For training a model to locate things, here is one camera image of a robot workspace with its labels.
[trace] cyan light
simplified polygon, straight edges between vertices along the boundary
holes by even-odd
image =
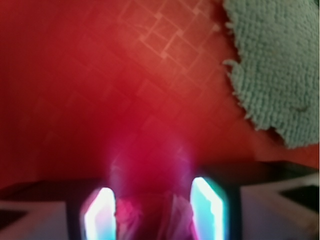
[[[226,236],[224,200],[203,177],[196,177],[191,186],[190,203],[198,240],[224,240]]]
[[[87,240],[116,240],[116,199],[114,192],[102,188],[84,215]]]

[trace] red tiled floor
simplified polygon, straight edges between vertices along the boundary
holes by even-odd
[[[0,1],[0,187],[102,177],[188,194],[194,166],[292,160],[232,95],[221,0]]]

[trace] fuzzy fabric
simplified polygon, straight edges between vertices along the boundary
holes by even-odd
[[[319,7],[315,0],[225,0],[240,63],[229,75],[256,129],[288,148],[319,142]]]

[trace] led light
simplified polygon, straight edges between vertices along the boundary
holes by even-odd
[[[224,201],[202,177],[193,180],[190,203],[197,239],[225,239]]]
[[[116,200],[113,191],[104,187],[84,215],[87,240],[116,239]]]

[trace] blurry object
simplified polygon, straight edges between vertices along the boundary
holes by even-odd
[[[117,239],[192,240],[192,208],[181,196],[141,194],[117,200]]]
[[[196,239],[305,240],[319,234],[319,200],[310,201],[319,199],[318,169],[289,161],[216,162],[201,169],[190,192]]]
[[[106,188],[101,179],[97,178],[17,183],[1,189],[0,200],[17,204],[20,202],[30,204],[34,202],[64,203],[66,213],[64,224],[69,240],[86,239],[90,236],[95,238],[96,234],[99,236],[99,234],[105,233],[106,227],[102,224],[106,219],[105,213],[111,218],[110,222],[106,222],[106,224],[110,224],[110,226],[115,224],[112,213],[114,212],[112,208],[115,207],[113,193]],[[90,223],[85,225],[88,217]]]

